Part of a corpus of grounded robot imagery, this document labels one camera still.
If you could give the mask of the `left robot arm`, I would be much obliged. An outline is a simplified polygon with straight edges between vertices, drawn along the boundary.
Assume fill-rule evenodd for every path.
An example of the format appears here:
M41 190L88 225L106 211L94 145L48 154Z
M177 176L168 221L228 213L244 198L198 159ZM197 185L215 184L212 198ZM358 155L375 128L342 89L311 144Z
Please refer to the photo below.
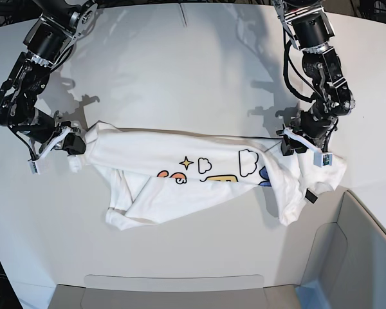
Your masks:
M340 58L329 43L335 35L334 28L321 1L274 1L273 6L283 29L285 85L295 97L311 105L278 131L282 154L305 153L313 146L329 159L328 145L338 119L355 107ZM291 48L302 52L303 71L297 76L312 90L309 97L290 83L289 70L295 68L290 59Z

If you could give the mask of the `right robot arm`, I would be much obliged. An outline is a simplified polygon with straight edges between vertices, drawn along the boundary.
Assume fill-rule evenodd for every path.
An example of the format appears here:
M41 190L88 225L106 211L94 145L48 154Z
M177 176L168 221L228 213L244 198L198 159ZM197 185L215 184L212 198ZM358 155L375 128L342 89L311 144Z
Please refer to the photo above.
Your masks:
M20 53L0 87L0 126L9 129L28 148L33 161L46 150L82 155L86 143L70 121L60 122L36 108L50 75L71 55L98 9L98 1L36 1L42 13L24 38Z

